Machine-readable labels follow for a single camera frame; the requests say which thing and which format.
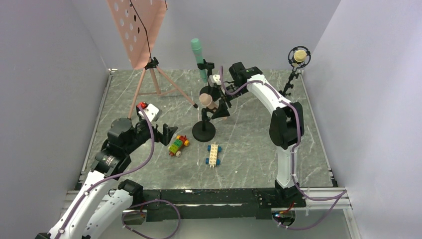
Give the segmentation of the pink microphone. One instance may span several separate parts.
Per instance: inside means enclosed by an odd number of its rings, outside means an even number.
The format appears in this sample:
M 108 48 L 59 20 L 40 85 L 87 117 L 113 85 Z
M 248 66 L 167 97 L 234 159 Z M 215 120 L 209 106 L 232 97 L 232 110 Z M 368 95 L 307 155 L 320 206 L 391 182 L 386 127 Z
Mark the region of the pink microphone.
M 200 103 L 202 104 L 202 106 L 204 107 L 203 108 L 203 111 L 205 112 L 205 115 L 207 117 L 209 117 L 209 119 L 211 119 L 211 117 L 213 115 L 213 111 L 212 110 L 214 108 L 217 108 L 218 107 L 219 102 L 216 103 L 215 101 L 213 101 L 212 100 L 212 97 L 210 95 L 208 95 L 208 94 L 201 94 L 199 96 L 199 100 L 200 100 Z

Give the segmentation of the teal green microphone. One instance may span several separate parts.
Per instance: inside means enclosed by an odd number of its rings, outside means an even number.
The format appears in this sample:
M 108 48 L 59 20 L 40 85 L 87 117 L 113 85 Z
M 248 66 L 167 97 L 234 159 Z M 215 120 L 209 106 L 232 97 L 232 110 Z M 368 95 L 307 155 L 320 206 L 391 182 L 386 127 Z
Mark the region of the teal green microphone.
M 202 51 L 202 44 L 198 38 L 193 38 L 191 40 L 191 50 L 195 56 L 195 60 L 197 63 L 197 67 L 200 71 L 200 77 L 204 83 L 207 82 L 207 72 L 204 63 L 203 51 Z

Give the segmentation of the black shock-mount tripod stand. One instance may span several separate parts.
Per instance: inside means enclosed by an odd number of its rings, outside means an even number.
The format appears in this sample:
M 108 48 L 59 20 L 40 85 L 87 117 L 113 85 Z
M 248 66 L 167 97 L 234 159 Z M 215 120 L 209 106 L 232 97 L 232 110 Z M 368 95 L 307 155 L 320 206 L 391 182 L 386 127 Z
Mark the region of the black shock-mount tripod stand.
M 307 54 L 308 54 L 308 55 L 307 55 L 307 57 L 306 57 L 306 59 L 305 59 L 305 61 L 304 61 L 304 62 L 301 62 L 301 63 L 296 63 L 296 62 L 294 61 L 294 59 L 293 59 L 293 54 L 294 54 L 294 52 L 295 52 L 295 51 L 297 51 L 297 50 L 299 50 L 299 49 L 305 50 L 305 51 L 307 52 Z M 302 69 L 302 68 L 306 67 L 306 66 L 310 63 L 311 58 L 312 58 L 312 56 L 311 56 L 311 52 L 310 52 L 310 50 L 309 50 L 307 47 L 305 47 L 305 46 L 296 46 L 296 47 L 292 48 L 292 49 L 289 51 L 289 53 L 288 53 L 288 63 L 289 63 L 289 65 L 292 67 L 292 70 L 291 70 L 291 73 L 290 73 L 290 75 L 289 75 L 289 77 L 288 77 L 288 81 L 287 81 L 287 83 L 285 84 L 285 86 L 284 86 L 283 90 L 280 90 L 280 91 L 279 91 L 279 93 L 280 93 L 283 97 L 286 97 L 286 96 L 290 96 L 290 95 L 291 95 L 291 93 L 288 93 L 288 90 L 289 90 L 289 89 L 292 89 L 292 88 L 294 87 L 294 85 L 293 85 L 292 81 L 293 81 L 294 79 L 297 79 L 297 78 L 299 77 L 299 75 L 300 75 L 300 73 L 301 73 L 300 69 Z

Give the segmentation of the yellow cream microphone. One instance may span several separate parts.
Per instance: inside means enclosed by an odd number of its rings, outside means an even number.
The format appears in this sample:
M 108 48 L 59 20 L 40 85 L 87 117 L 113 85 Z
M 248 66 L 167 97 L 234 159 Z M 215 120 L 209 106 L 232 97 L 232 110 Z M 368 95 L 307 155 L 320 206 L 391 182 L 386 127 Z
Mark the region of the yellow cream microphone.
M 299 49 L 294 52 L 293 59 L 296 63 L 304 62 L 307 57 L 307 52 L 305 50 Z

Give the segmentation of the black round-base mic stand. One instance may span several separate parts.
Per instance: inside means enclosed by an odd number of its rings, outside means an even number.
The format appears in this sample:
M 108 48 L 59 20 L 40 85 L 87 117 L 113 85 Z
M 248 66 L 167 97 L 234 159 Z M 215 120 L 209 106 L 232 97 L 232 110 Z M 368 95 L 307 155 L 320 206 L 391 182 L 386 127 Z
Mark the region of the black round-base mic stand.
M 205 59 L 204 59 L 204 63 L 205 63 L 205 68 L 206 68 L 207 78 L 208 78 L 208 76 L 212 75 L 212 70 L 214 69 L 214 63 L 207 62 Z

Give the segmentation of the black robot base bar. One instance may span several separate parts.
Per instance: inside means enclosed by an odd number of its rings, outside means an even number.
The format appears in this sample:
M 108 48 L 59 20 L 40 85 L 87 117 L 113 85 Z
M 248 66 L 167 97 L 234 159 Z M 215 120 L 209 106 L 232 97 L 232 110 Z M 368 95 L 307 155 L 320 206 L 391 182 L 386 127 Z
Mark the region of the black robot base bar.
M 181 219 L 256 218 L 270 219 L 275 211 L 306 207 L 296 190 L 276 188 L 162 189 L 143 190 L 136 209 L 146 213 L 147 222 Z

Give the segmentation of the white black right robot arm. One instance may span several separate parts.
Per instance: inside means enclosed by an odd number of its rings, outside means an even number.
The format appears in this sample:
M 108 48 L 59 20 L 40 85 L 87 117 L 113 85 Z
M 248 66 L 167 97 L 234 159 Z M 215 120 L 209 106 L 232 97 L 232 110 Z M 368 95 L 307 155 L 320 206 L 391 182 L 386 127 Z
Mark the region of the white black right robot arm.
M 245 68 L 242 62 L 237 62 L 229 73 L 232 81 L 226 84 L 222 69 L 218 74 L 207 70 L 207 86 L 201 91 L 203 119 L 196 128 L 203 132 L 211 119 L 228 117 L 231 100 L 252 93 L 271 115 L 269 136 L 276 146 L 278 160 L 276 195 L 282 199 L 299 195 L 296 154 L 304 134 L 302 105 L 285 98 L 284 92 L 277 91 L 257 67 Z

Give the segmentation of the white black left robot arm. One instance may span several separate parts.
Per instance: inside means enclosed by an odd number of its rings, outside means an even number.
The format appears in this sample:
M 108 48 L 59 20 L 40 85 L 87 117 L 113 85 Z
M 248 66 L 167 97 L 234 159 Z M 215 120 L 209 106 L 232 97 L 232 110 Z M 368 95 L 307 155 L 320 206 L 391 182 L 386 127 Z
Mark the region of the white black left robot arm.
M 141 207 L 144 201 L 142 185 L 122 176 L 143 168 L 152 158 L 156 143 L 168 145 L 177 126 L 163 124 L 163 130 L 153 123 L 161 115 L 154 104 L 140 102 L 136 106 L 139 118 L 115 119 L 107 132 L 101 150 L 95 155 L 91 168 L 68 209 L 60 220 L 38 239 L 98 239 L 124 210 Z M 138 167 L 127 171 L 130 155 L 144 143 L 150 142 L 148 158 Z

